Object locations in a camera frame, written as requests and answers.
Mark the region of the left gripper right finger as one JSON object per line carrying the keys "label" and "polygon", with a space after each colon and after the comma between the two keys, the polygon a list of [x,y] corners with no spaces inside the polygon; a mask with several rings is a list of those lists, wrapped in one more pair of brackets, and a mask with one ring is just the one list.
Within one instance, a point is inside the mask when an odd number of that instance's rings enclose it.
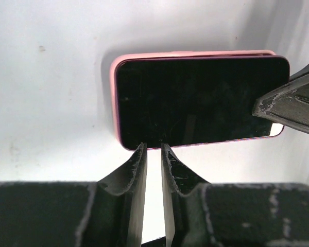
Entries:
{"label": "left gripper right finger", "polygon": [[186,246],[187,235],[203,228],[199,186],[209,184],[161,145],[161,173],[166,246]]}

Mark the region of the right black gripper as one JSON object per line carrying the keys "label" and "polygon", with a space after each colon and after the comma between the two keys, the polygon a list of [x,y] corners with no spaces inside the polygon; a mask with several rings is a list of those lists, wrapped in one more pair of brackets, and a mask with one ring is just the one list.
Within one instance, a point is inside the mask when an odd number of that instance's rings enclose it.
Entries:
{"label": "right black gripper", "polygon": [[309,64],[290,76],[291,83],[256,100],[252,115],[309,134],[309,79],[301,79],[307,74]]}

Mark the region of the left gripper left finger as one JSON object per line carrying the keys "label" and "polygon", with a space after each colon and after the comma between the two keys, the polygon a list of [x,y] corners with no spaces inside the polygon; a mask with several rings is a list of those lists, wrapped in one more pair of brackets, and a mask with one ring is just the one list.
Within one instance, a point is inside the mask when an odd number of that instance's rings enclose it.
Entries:
{"label": "left gripper left finger", "polygon": [[76,182],[89,197],[75,230],[75,246],[141,246],[147,145],[97,182]]}

